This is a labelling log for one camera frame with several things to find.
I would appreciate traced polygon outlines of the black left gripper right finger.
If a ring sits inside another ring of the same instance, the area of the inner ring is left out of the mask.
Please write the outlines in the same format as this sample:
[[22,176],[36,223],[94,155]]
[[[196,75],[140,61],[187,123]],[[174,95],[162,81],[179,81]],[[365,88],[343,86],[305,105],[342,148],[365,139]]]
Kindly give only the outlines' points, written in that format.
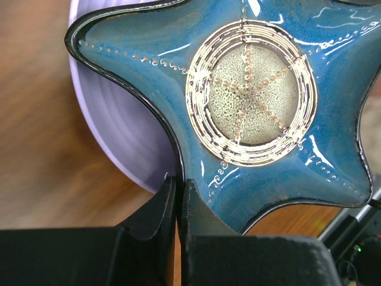
[[186,182],[180,223],[182,285],[341,285],[332,256],[317,239],[243,236]]

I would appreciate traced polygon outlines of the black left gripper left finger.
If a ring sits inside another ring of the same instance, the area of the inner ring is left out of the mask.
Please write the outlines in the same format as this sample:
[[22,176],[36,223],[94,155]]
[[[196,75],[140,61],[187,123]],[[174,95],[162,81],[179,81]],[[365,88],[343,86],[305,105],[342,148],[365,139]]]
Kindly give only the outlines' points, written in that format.
[[103,228],[1,231],[2,285],[172,285],[176,180]]

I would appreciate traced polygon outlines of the blue star-shaped dish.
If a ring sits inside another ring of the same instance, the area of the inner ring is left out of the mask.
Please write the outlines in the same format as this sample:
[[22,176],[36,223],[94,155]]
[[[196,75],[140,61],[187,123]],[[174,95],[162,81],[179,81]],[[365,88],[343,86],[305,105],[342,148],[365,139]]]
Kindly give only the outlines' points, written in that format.
[[361,112],[380,73],[379,1],[155,1],[76,20],[65,45],[158,118],[178,174],[230,228],[373,192]]

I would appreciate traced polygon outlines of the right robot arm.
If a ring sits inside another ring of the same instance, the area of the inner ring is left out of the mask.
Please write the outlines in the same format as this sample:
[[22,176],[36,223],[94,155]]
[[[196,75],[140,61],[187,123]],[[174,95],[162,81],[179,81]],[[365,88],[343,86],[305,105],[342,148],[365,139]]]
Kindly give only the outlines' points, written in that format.
[[330,251],[344,285],[380,285],[380,190],[358,209],[342,209],[318,239]]

